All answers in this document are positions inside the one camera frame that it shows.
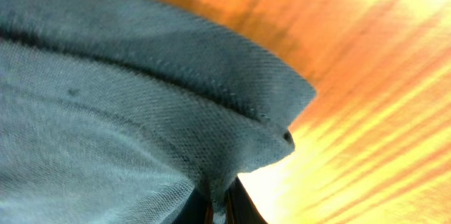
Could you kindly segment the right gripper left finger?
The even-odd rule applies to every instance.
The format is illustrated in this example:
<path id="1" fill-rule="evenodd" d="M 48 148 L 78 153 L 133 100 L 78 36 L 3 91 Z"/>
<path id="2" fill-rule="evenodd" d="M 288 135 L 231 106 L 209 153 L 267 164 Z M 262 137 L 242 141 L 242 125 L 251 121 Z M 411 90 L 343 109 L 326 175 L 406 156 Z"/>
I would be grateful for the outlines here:
<path id="1" fill-rule="evenodd" d="M 212 224 L 213 217 L 211 201 L 194 189 L 172 224 Z"/>

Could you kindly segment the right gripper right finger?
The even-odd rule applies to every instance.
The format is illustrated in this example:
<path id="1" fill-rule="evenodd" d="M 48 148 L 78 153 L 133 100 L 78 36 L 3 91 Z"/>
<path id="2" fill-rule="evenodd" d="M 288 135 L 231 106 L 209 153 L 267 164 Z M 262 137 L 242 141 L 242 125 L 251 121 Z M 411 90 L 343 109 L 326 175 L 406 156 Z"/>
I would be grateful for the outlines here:
<path id="1" fill-rule="evenodd" d="M 227 224 L 268 224 L 257 210 L 239 178 L 225 194 Z"/>

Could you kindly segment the blue polo shirt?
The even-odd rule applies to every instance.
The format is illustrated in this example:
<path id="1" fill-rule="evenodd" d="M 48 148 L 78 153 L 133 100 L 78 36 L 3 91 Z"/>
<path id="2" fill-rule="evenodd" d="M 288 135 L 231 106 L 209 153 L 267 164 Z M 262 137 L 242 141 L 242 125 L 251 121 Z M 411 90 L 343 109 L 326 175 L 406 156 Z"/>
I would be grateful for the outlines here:
<path id="1" fill-rule="evenodd" d="M 226 223 L 240 173 L 294 151 L 315 89 L 267 50 L 156 0 L 1 0 L 1 222 Z"/>

